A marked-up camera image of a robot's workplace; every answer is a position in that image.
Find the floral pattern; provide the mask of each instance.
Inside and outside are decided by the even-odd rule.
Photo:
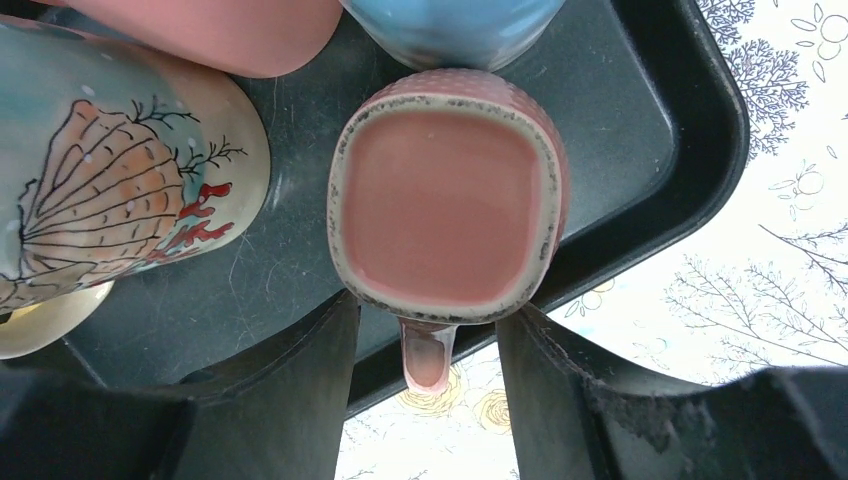
[[[848,365],[848,4],[697,3],[750,112],[742,181],[704,228],[551,317],[706,385]],[[497,346],[454,370],[438,415],[405,392],[349,420],[336,479],[519,478]]]

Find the blue mug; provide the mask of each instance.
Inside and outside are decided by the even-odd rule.
[[[565,0],[341,0],[395,60],[415,70],[494,71],[526,52]]]

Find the black tray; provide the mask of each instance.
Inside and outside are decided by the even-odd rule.
[[[68,9],[51,23],[109,34]],[[325,231],[340,130],[371,94],[411,73],[347,15],[309,65],[236,81],[271,141],[271,190],[246,234],[215,252],[121,280],[65,338],[105,385],[173,383],[286,328],[342,288]],[[559,251],[533,299],[550,311],[704,225],[745,165],[740,94],[688,0],[569,0],[526,55],[499,72],[554,119],[573,197]],[[494,340],[460,329],[456,358]],[[395,319],[363,308],[349,414],[403,387]]]

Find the pink mug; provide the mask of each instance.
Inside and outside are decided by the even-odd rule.
[[[153,48],[252,78],[304,66],[330,41],[342,14],[338,0],[63,1]]]
[[[553,122],[493,74],[418,73],[348,121],[330,171],[330,251],[348,289],[400,319],[410,387],[443,390],[457,326],[530,300],[569,195]]]

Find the painted mug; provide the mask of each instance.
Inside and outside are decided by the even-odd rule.
[[[550,117],[490,73],[412,75],[348,121],[330,170],[330,252],[354,294],[400,319],[411,387],[445,387],[457,326],[530,300],[562,237],[569,182]]]
[[[327,45],[338,0],[63,0],[158,50],[252,78],[285,75]]]
[[[395,60],[415,70],[494,71],[530,49],[565,0],[341,0]]]
[[[268,142],[225,74],[7,16],[0,71],[0,315],[221,247],[259,212]]]

